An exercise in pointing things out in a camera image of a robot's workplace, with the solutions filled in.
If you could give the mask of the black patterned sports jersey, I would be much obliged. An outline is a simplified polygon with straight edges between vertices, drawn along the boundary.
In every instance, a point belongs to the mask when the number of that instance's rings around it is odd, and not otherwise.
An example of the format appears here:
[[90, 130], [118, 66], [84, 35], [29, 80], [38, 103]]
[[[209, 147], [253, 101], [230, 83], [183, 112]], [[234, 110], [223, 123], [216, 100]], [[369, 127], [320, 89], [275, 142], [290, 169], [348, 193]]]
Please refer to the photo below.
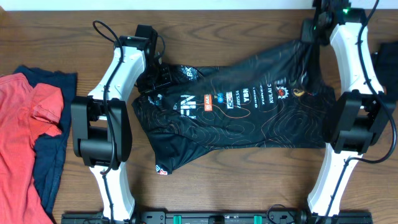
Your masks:
[[132, 102], [160, 175], [211, 151], [325, 147], [322, 122], [335, 103], [320, 48], [291, 40], [228, 67], [172, 65], [172, 82]]

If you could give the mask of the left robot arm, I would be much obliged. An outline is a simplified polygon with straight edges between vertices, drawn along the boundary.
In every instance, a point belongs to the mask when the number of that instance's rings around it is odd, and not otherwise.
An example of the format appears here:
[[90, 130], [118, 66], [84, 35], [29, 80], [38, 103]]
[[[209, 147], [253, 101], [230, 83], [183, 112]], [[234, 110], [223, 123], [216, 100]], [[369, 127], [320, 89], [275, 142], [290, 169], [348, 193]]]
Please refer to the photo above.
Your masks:
[[157, 34], [120, 36], [113, 40], [113, 60], [87, 96], [71, 104], [73, 150], [94, 175], [102, 202], [98, 223], [136, 223], [136, 201], [127, 179], [132, 146], [127, 101], [135, 88], [156, 90], [169, 83], [156, 53]]

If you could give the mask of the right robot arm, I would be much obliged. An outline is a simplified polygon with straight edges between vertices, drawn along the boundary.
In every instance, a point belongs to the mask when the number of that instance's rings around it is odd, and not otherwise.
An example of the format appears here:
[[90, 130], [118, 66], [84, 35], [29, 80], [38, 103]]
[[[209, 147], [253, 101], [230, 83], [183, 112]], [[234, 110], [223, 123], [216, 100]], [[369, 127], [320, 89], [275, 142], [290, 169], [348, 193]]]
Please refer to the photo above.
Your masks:
[[387, 124], [392, 142], [382, 163], [394, 152], [397, 130], [388, 100], [375, 74], [368, 47], [368, 22], [364, 9], [348, 1], [315, 1], [315, 16], [302, 25], [302, 40], [330, 44], [340, 73], [341, 96], [325, 116], [323, 139], [326, 151], [318, 179], [307, 198], [308, 209], [297, 220], [302, 223], [361, 223], [368, 215], [340, 212], [340, 202], [349, 178], [364, 154], [375, 145]]

